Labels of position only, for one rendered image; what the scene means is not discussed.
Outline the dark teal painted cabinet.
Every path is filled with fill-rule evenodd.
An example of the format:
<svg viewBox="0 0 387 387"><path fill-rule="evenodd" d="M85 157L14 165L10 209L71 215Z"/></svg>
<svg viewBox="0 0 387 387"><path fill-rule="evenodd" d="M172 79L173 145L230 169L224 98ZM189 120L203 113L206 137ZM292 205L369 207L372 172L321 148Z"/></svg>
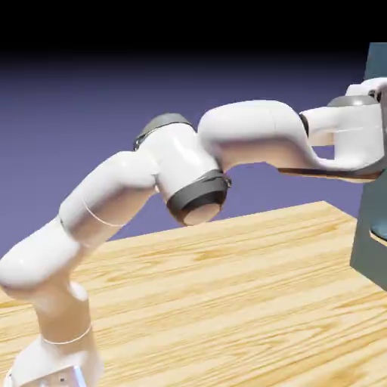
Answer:
<svg viewBox="0 0 387 387"><path fill-rule="evenodd" d="M376 97L382 106L385 158L382 174L363 188L350 265L387 291L387 85Z"/></svg>

